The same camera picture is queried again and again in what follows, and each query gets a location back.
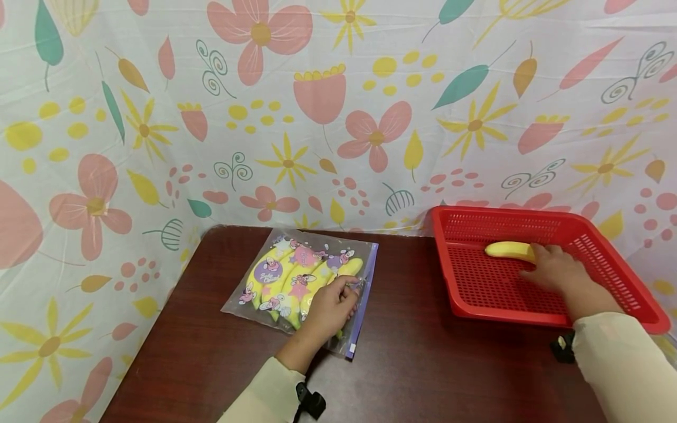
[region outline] yellow flower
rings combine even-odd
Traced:
[[[40,374],[45,360],[48,360],[49,362],[49,369],[51,370],[51,376],[54,379],[56,387],[61,388],[61,367],[59,366],[59,361],[56,356],[61,355],[62,357],[72,359],[91,357],[91,354],[87,351],[75,348],[64,348],[63,345],[78,340],[91,332],[92,328],[85,328],[71,333],[71,331],[89,314],[92,306],[93,303],[73,317],[73,320],[71,320],[59,334],[56,334],[59,312],[54,297],[49,300],[49,306],[47,308],[47,327],[49,328],[49,335],[44,335],[39,330],[30,326],[8,321],[0,322],[0,326],[14,338],[23,341],[26,344],[30,344],[33,347],[38,347],[31,351],[17,351],[4,357],[0,357],[0,363],[22,363],[24,361],[35,359],[35,362],[28,368],[25,375],[14,387],[14,390],[10,392],[5,401],[0,404],[0,409],[7,407],[29,388]]]
[[[447,131],[451,132],[463,132],[456,141],[452,144],[451,147],[447,150],[442,157],[446,156],[450,152],[454,151],[454,148],[458,147],[459,144],[463,144],[463,149],[461,150],[461,160],[465,157],[466,151],[473,140],[473,134],[475,134],[475,139],[477,140],[477,146],[480,150],[484,151],[484,134],[490,135],[501,141],[506,141],[508,139],[503,132],[500,132],[494,128],[487,126],[487,122],[491,122],[494,119],[500,118],[504,114],[510,112],[512,109],[517,107],[517,104],[509,104],[507,106],[501,107],[500,109],[492,112],[489,116],[489,110],[494,104],[496,99],[496,94],[498,92],[498,86],[500,81],[494,85],[494,88],[489,92],[489,95],[482,103],[482,107],[479,109],[479,113],[475,116],[475,100],[470,104],[470,111],[468,112],[468,122],[448,122],[440,118],[437,119],[440,125],[444,127]]]
[[[294,179],[294,172],[301,178],[303,181],[305,181],[305,176],[303,176],[303,172],[308,172],[312,173],[313,175],[317,175],[317,172],[314,171],[313,169],[309,168],[308,166],[303,166],[301,163],[297,163],[296,160],[300,159],[303,157],[305,152],[308,150],[308,147],[302,147],[297,153],[292,156],[292,147],[289,144],[289,137],[287,136],[287,132],[284,133],[284,156],[280,153],[280,150],[275,147],[275,144],[272,144],[273,146],[273,151],[275,152],[275,155],[278,157],[279,162],[273,161],[273,160],[257,160],[257,162],[261,163],[263,166],[268,166],[268,167],[282,167],[282,171],[278,175],[278,180],[275,181],[275,184],[277,185],[280,183],[282,178],[284,178],[285,175],[289,175],[289,180],[292,183],[292,186],[294,189],[296,189],[296,180]]]
[[[297,229],[313,229],[315,226],[320,224],[320,221],[314,221],[310,225],[308,224],[308,217],[303,213],[303,216],[301,217],[301,222],[297,221],[296,218],[294,218],[294,223],[297,224]]]
[[[353,29],[355,30],[355,34],[357,34],[361,40],[364,40],[364,33],[362,32],[362,28],[359,24],[362,23],[367,26],[376,25],[374,20],[357,14],[364,2],[365,0],[359,0],[357,5],[355,5],[355,0],[349,0],[348,5],[346,5],[345,0],[341,0],[341,13],[320,12],[329,22],[333,22],[335,24],[343,23],[343,26],[336,37],[334,48],[339,46],[341,40],[343,40],[343,36],[346,35],[346,32],[348,32],[346,35],[346,38],[348,39],[348,51],[350,54],[352,54]]]
[[[586,187],[586,189],[583,191],[583,194],[581,194],[583,196],[585,195],[586,192],[590,191],[590,189],[592,189],[592,187],[595,186],[595,184],[600,178],[602,178],[602,184],[605,187],[608,187],[609,184],[611,183],[612,175],[618,175],[624,178],[633,176],[632,172],[620,169],[618,168],[618,166],[623,163],[627,163],[631,160],[634,160],[639,156],[641,156],[642,154],[649,151],[649,149],[647,148],[637,153],[626,156],[624,158],[626,153],[634,145],[635,141],[637,141],[637,138],[639,138],[639,134],[635,135],[630,141],[628,141],[623,147],[621,147],[621,149],[618,150],[618,152],[616,152],[616,154],[614,154],[613,157],[611,157],[611,147],[607,148],[607,151],[604,153],[604,156],[602,157],[602,160],[600,160],[599,164],[572,164],[571,167],[573,167],[574,170],[583,173],[592,173],[592,175],[582,179],[580,182],[571,186],[569,189],[573,190],[574,188],[578,188],[579,186],[583,185],[586,182],[590,182]]]
[[[131,113],[131,117],[126,114],[125,118],[127,119],[127,122],[129,122],[129,124],[137,131],[136,140],[134,141],[132,148],[137,150],[141,148],[142,144],[145,144],[150,161],[153,161],[153,155],[150,152],[150,150],[153,150],[160,160],[164,162],[165,157],[162,155],[158,147],[155,145],[155,142],[151,138],[171,146],[171,142],[169,142],[169,140],[165,138],[164,135],[160,134],[159,131],[178,131],[179,128],[172,125],[149,125],[148,121],[150,120],[151,113],[153,113],[155,99],[152,97],[148,99],[148,103],[146,103],[146,107],[144,108],[144,118],[141,119],[141,115],[134,106],[134,103],[131,102],[131,99],[127,97],[127,94],[123,90],[121,91],[123,92],[125,103],[127,103],[127,108]]]

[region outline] brown table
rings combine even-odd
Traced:
[[[212,423],[287,335],[220,312],[269,229],[210,231],[106,411],[103,423]],[[309,388],[321,423],[604,422],[561,332],[455,317],[432,238],[379,242],[354,361],[320,353]]]

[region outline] toy banana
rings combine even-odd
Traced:
[[[533,255],[533,249],[524,242],[503,241],[489,244],[484,249],[487,256],[498,257],[501,259],[518,259],[536,263],[536,256]]]

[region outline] floral backdrop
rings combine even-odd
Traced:
[[[96,422],[216,223],[591,219],[677,321],[677,5],[0,0],[0,420]],[[674,336],[656,342],[675,361]]]

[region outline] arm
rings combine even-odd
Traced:
[[[677,372],[639,322],[561,248],[532,248],[536,270],[522,276],[564,298],[576,331],[576,361],[607,419],[654,423],[677,418]]]
[[[265,362],[249,386],[226,410],[218,423],[287,423],[294,420],[299,399],[296,386],[322,345],[341,329],[357,309],[359,292],[346,284],[356,282],[339,276],[313,297],[305,322],[287,343]]]

